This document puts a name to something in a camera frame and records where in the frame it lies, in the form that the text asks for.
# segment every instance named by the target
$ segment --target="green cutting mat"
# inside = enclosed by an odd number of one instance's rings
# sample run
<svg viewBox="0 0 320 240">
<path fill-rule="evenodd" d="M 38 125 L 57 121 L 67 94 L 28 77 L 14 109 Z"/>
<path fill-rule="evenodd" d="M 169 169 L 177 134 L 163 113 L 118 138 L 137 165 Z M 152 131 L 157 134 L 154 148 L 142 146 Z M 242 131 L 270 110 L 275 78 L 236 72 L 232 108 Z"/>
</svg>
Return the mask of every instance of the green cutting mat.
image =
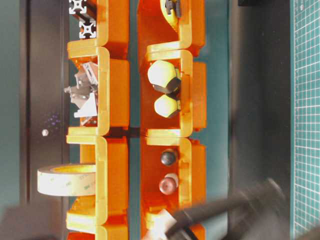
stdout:
<svg viewBox="0 0 320 240">
<path fill-rule="evenodd" d="M 292 233 L 320 221 L 320 0 L 293 0 Z"/>
</svg>

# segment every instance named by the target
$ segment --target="orange storage bin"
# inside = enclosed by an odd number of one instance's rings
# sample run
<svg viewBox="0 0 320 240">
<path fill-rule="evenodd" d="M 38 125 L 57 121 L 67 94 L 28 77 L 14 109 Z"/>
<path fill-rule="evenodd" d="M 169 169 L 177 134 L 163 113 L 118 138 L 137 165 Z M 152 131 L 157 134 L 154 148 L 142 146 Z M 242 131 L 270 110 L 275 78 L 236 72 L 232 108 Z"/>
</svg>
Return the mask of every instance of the orange storage bin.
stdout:
<svg viewBox="0 0 320 240">
<path fill-rule="evenodd" d="M 180 105 L 178 115 L 164 118 L 154 109 L 156 99 L 163 93 L 154 90 L 148 80 L 148 69 L 157 61 L 172 63 L 180 71 Z M 189 137 L 193 130 L 207 126 L 207 82 L 206 65 L 193 62 L 187 50 L 148 53 L 140 68 L 141 87 L 141 132 L 147 137 Z"/>
<path fill-rule="evenodd" d="M 104 136 L 110 127 L 128 129 L 130 124 L 130 66 L 126 60 L 112 59 L 104 47 L 70 50 L 69 59 L 79 69 L 81 64 L 98 64 L 97 124 L 72 126 L 68 135 Z"/>
<path fill-rule="evenodd" d="M 111 217 L 104 225 L 93 226 L 95 233 L 70 232 L 67 240 L 128 240 L 127 216 Z"/>
<path fill-rule="evenodd" d="M 176 151 L 177 160 L 171 166 L 161 162 L 166 149 Z M 178 176 L 178 188 L 171 195 L 163 194 L 159 182 L 166 174 Z M 141 236 L 153 227 L 154 217 L 163 209 L 173 213 L 206 199 L 206 148 L 188 138 L 141 138 Z M 205 239 L 201 225 L 192 228 L 198 239 Z"/>
<path fill-rule="evenodd" d="M 139 1 L 139 63 L 146 53 L 152 52 L 188 49 L 194 56 L 198 56 L 205 45 L 205 1 L 180 0 L 181 17 L 174 27 L 163 15 L 165 3 L 165 0 Z"/>
<path fill-rule="evenodd" d="M 70 41 L 68 51 L 105 47 L 113 59 L 126 59 L 129 44 L 129 0 L 89 1 L 96 7 L 96 38 Z"/>
<path fill-rule="evenodd" d="M 67 212 L 70 230 L 94 233 L 110 217 L 127 214 L 128 143 L 126 137 L 67 135 L 69 144 L 80 144 L 80 163 L 96 164 L 95 195 L 77 197 Z"/>
</svg>

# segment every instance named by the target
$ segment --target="black metal surface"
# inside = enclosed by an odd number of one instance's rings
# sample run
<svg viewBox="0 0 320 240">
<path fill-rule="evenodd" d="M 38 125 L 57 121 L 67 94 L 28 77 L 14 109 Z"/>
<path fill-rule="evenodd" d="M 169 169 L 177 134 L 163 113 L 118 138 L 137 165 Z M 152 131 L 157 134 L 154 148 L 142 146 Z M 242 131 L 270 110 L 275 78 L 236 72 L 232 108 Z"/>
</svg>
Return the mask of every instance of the black metal surface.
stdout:
<svg viewBox="0 0 320 240">
<path fill-rule="evenodd" d="M 20 1 L 20 198 L 22 203 L 41 203 L 48 208 L 53 199 L 57 202 L 58 227 L 47 234 L 59 239 L 67 237 L 69 202 L 38 193 L 37 169 L 69 162 L 69 99 L 63 94 L 69 85 L 68 9 L 65 0 Z M 42 135 L 44 129 L 48 136 Z"/>
<path fill-rule="evenodd" d="M 238 0 L 238 6 L 247 7 L 257 4 L 259 0 Z"/>
<path fill-rule="evenodd" d="M 273 178 L 286 195 L 277 227 L 289 239 L 290 1 L 231 2 L 229 190 Z"/>
<path fill-rule="evenodd" d="M 58 240 L 53 233 L 61 225 L 59 211 L 58 199 L 7 208 L 0 222 L 0 239 Z"/>
<path fill-rule="evenodd" d="M 29 138 L 28 138 L 28 116 L 29 110 L 29 0 L 20 0 L 20 180 L 19 198 L 21 204 L 26 204 L 29 199 Z"/>
</svg>

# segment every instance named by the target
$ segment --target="dark teal surface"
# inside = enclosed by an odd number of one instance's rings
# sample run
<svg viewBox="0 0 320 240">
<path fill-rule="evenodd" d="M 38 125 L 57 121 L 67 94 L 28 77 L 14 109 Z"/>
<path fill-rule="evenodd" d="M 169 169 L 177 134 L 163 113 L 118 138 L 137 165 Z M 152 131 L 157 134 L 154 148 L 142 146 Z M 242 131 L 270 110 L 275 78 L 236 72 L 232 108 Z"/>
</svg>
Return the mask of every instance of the dark teal surface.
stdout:
<svg viewBox="0 0 320 240">
<path fill-rule="evenodd" d="M 229 6 L 227 0 L 206 0 L 206 45 L 198 62 L 207 65 L 207 128 L 192 135 L 206 146 L 207 199 L 227 196 L 229 176 Z M 227 231 L 227 215 L 207 221 L 206 239 Z"/>
<path fill-rule="evenodd" d="M 20 175 L 20 17 L 19 0 L 1 1 L 0 23 L 0 217 L 19 203 Z"/>
</svg>

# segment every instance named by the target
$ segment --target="double-sided tape roll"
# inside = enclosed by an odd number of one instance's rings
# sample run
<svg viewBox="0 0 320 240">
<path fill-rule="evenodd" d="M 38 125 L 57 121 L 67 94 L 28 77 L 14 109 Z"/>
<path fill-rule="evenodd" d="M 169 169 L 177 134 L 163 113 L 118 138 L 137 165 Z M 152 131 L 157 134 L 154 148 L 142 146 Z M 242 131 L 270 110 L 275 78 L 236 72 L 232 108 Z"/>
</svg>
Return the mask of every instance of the double-sided tape roll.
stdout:
<svg viewBox="0 0 320 240">
<path fill-rule="evenodd" d="M 51 196 L 96 194 L 95 164 L 63 164 L 38 169 L 37 189 Z"/>
</svg>

